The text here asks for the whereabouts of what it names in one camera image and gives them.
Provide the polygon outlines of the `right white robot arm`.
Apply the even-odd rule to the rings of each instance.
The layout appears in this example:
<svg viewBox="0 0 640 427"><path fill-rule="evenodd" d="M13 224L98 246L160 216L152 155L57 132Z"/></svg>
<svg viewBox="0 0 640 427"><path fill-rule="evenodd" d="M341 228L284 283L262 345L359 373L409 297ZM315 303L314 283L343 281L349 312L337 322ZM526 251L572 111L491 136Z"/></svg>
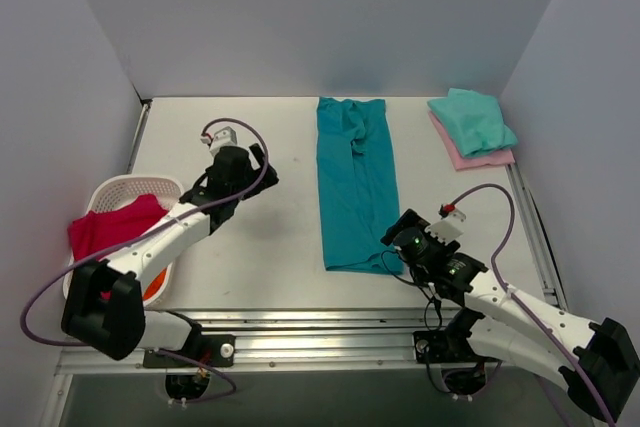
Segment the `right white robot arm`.
<svg viewBox="0 0 640 427"><path fill-rule="evenodd" d="M499 281L460 252L461 222L454 215L431 224L409 209L381 239L416 281L459 306L443 337L447 353L509 363L557 385L590 417L616 422L639 381L626 328L575 316Z"/></svg>

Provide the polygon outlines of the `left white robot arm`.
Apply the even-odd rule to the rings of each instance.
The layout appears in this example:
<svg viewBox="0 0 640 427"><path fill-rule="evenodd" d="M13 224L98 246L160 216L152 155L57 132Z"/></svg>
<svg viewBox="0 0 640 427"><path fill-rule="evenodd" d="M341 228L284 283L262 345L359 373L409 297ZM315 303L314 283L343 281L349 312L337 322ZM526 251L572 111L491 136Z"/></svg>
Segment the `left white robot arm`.
<svg viewBox="0 0 640 427"><path fill-rule="evenodd" d="M75 268L62 331L113 360L152 349L179 366L209 352L199 323L168 311L148 311L143 294L185 250L216 232L238 204L276 185L267 149L224 146L163 219L139 237Z"/></svg>

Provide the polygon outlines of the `teal t shirt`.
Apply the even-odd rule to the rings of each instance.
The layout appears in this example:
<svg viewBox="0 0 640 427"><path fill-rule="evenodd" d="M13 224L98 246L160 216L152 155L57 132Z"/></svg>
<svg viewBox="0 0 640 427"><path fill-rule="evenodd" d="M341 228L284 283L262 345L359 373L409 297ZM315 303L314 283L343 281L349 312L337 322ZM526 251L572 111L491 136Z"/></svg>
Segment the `teal t shirt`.
<svg viewBox="0 0 640 427"><path fill-rule="evenodd" d="M402 262L381 242L400 217L386 103L321 97L316 126L325 269L402 274Z"/></svg>

